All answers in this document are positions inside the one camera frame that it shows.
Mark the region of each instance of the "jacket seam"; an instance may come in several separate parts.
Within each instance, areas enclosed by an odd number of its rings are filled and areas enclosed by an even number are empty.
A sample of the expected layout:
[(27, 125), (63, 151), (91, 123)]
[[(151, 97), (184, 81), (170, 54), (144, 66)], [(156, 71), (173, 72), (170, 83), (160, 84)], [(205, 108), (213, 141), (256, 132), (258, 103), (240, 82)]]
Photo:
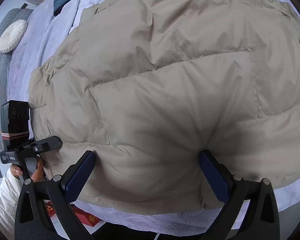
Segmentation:
[(254, 66), (254, 63), (253, 63), (253, 60), (252, 60), (252, 56), (251, 54), (250, 55), (250, 61), (251, 61), (251, 68), (252, 68), (252, 72), (253, 72), (253, 78), (254, 78), (254, 86), (255, 86), (255, 89), (256, 89), (256, 92), (255, 92), (255, 98), (256, 98), (256, 117), (257, 118), (260, 118), (259, 117), (259, 91), (258, 91), (258, 86), (257, 86), (257, 74), (256, 74), (256, 69), (255, 69), (255, 66)]
[(36, 107), (36, 108), (31, 108), (30, 111), (31, 111), (31, 110), (35, 110), (35, 109), (38, 109), (38, 108), (45, 107), (46, 105), (47, 105), (47, 104), (44, 104), (43, 106), (38, 106), (38, 107)]
[(110, 82), (114, 82), (114, 81), (117, 81), (117, 80), (121, 80), (121, 79), (124, 79), (124, 78), (129, 78), (129, 77), (141, 75), (141, 74), (148, 73), (148, 72), (154, 72), (154, 71), (160, 70), (162, 68), (165, 68), (165, 67), (168, 67), (170, 65), (173, 65), (173, 64), (176, 64), (176, 63), (180, 63), (180, 62), (186, 62), (186, 61), (190, 61), (190, 60), (196, 60), (196, 59), (204, 58), (204, 57), (207, 57), (207, 56), (213, 56), (213, 55), (219, 55), (219, 54), (226, 54), (226, 53), (243, 52), (243, 51), (248, 51), (248, 50), (247, 49), (225, 50), (225, 51), (222, 51), (222, 52), (212, 53), (212, 54), (208, 54), (208, 55), (201, 55), (201, 56), (195, 57), (195, 58), (190, 58), (190, 59), (184, 59), (184, 60), (180, 60), (180, 61), (175, 61), (175, 62), (172, 62), (170, 64), (158, 67), (156, 69), (151, 69), (151, 70), (147, 70), (147, 71), (144, 71), (144, 72), (141, 72), (141, 73), (135, 73), (135, 74), (128, 75), (128, 76), (125, 76), (125, 77), (113, 79), (113, 80), (110, 80), (110, 81), (107, 81), (107, 82), (102, 82), (102, 83), (99, 83), (99, 84), (93, 86), (92, 88), (95, 88), (95, 87), (98, 87), (98, 86), (101, 86), (101, 85), (104, 85), (104, 84), (107, 84), (107, 83), (110, 83)]
[(102, 114), (101, 114), (101, 112), (100, 112), (99, 105), (98, 105), (98, 103), (96, 102), (96, 99), (95, 99), (95, 94), (94, 94), (94, 91), (93, 91), (93, 89), (92, 89), (92, 93), (93, 93), (93, 95), (92, 95), (93, 101), (96, 103), (96, 106), (97, 106), (98, 112), (99, 112), (99, 114), (100, 114), (101, 124), (102, 124), (102, 126), (103, 126), (103, 129), (104, 129), (104, 130), (105, 130), (105, 132), (106, 132), (106, 135), (107, 135), (107, 137), (108, 137), (108, 142), (109, 142), (109, 143), (107, 143), (107, 144), (103, 144), (103, 145), (110, 145), (110, 144), (111, 144), (111, 140), (110, 140), (110, 137), (109, 137), (108, 131), (107, 131), (107, 129), (106, 129), (106, 126), (105, 126), (104, 119), (103, 119), (103, 117), (102, 117)]
[(104, 146), (104, 145), (110, 145), (110, 144), (103, 144), (103, 143), (90, 143), (90, 142), (78, 142), (78, 143), (70, 143), (62, 140), (63, 144), (71, 144), (71, 145), (99, 145), (99, 146)]
[(245, 2), (242, 2), (242, 1), (240, 1), (240, 0), (236, 0), (238, 3), (241, 3), (241, 4), (244, 4), (244, 5), (248, 5), (248, 6), (251, 6), (251, 7), (253, 7), (253, 8), (256, 8), (256, 9), (260, 9), (260, 10), (262, 10), (263, 12), (265, 12), (265, 13), (270, 13), (270, 14), (273, 14), (272, 12), (270, 12), (269, 10), (275, 10), (275, 11), (277, 11), (277, 14), (278, 15), (281, 15), (281, 16), (284, 16), (284, 17), (286, 17), (287, 19), (291, 19), (291, 16), (289, 16), (289, 15), (285, 15), (282, 11), (280, 11), (280, 9), (279, 8), (276, 8), (276, 7), (274, 7), (274, 8), (267, 8), (267, 7), (258, 7), (258, 6), (256, 6), (256, 5), (253, 5), (253, 4), (249, 4), (249, 3), (245, 3)]
[(283, 114), (286, 114), (286, 113), (289, 113), (289, 112), (292, 112), (292, 111), (297, 111), (299, 109), (300, 109), (300, 107), (298, 107), (298, 108), (291, 108), (291, 109), (289, 109), (287, 111), (284, 111), (284, 112), (282, 112), (280, 114), (273, 114), (273, 115), (265, 116), (265, 117), (262, 117), (262, 118), (259, 118), (259, 119), (266, 119), (266, 118), (276, 117), (276, 116), (280, 116), (280, 115), (283, 115)]
[[(191, 193), (194, 193), (194, 192), (198, 192), (198, 190), (192, 190), (192, 191), (188, 191), (186, 193), (183, 193), (183, 194), (180, 194), (180, 195), (177, 195), (177, 197), (182, 197), (183, 195), (188, 195), (188, 194), (191, 194)], [(97, 196), (97, 198), (103, 200), (103, 199), (106, 199), (106, 200), (110, 200), (110, 201), (115, 201), (115, 202), (125, 202), (125, 203), (144, 203), (144, 202), (153, 202), (153, 201), (157, 201), (157, 200), (162, 200), (162, 198), (171, 198), (171, 197), (158, 197), (158, 198), (152, 198), (151, 200), (140, 200), (140, 201), (121, 201), (121, 200), (116, 200), (116, 199), (111, 199), (111, 198), (106, 198), (106, 197), (101, 197), (101, 196)]]
[(55, 76), (55, 74), (58, 73), (59, 71), (61, 71), (61, 70), (65, 67), (65, 65), (67, 65), (70, 61), (73, 60), (74, 55), (77, 53), (79, 47), (81, 46), (81, 40), (80, 40), (80, 38), (79, 38), (79, 29), (78, 29), (78, 31), (77, 31), (76, 36), (77, 36), (77, 41), (78, 41), (78, 46), (77, 46), (77, 48), (75, 49), (73, 55), (67, 60), (67, 62), (65, 62), (64, 64), (61, 64), (61, 65), (60, 65), (61, 67), (58, 68), (57, 71), (55, 71), (55, 72), (52, 71), (52, 77), (51, 77), (50, 80), (48, 81), (48, 85), (51, 84), (51, 80), (52, 80), (52, 78)]

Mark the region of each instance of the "hand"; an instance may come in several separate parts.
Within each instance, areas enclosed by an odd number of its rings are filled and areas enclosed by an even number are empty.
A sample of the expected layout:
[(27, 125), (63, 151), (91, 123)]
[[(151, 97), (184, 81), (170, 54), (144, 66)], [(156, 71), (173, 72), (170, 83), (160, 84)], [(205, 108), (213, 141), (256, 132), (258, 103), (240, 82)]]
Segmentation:
[[(38, 163), (37, 163), (37, 169), (34, 172), (34, 174), (32, 174), (32, 176), (31, 176), (31, 179), (34, 182), (44, 181), (43, 165), (44, 165), (44, 161), (41, 158), (39, 158)], [(19, 178), (19, 176), (22, 175), (22, 170), (17, 165), (15, 165), (15, 164), (11, 164), (11, 166), (10, 166), (10, 172), (17, 179)]]

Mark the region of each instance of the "camera lens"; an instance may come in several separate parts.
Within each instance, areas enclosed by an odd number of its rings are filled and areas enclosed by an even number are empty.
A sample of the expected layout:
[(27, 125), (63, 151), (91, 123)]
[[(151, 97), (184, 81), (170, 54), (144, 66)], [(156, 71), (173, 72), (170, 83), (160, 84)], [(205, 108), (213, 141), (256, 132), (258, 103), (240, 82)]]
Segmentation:
[(14, 108), (12, 108), (12, 110), (11, 110), (11, 117), (12, 117), (12, 118), (15, 118), (16, 115), (17, 115), (16, 110), (15, 110)]
[(21, 119), (23, 117), (23, 109), (18, 108), (18, 118)]

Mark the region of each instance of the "white jacket sleeve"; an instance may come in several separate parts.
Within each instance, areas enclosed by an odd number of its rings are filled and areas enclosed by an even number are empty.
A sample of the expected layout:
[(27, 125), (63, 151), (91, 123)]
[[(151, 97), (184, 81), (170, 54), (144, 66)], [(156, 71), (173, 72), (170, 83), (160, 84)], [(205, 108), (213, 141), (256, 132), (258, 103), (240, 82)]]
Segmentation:
[(0, 185), (0, 230), (8, 240), (14, 240), (14, 221), (22, 184), (10, 169)]

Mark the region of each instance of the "red box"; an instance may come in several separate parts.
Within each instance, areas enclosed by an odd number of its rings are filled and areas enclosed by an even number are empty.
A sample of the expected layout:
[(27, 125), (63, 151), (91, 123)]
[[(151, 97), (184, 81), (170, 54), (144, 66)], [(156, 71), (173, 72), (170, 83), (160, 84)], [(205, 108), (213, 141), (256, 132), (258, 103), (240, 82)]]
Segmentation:
[[(52, 217), (55, 214), (55, 211), (54, 208), (51, 206), (51, 202), (49, 201), (45, 205), (46, 205), (48, 215)], [(82, 209), (76, 207), (75, 205), (71, 204), (70, 206), (74, 211), (75, 215), (77, 216), (77, 218), (84, 225), (94, 227), (100, 221), (100, 218), (97, 218), (96, 216), (83, 211)]]
[(84, 225), (94, 227), (100, 221), (100, 218), (97, 218), (94, 215), (83, 211), (75, 205), (71, 205), (71, 207), (74, 213), (77, 215), (77, 218)]

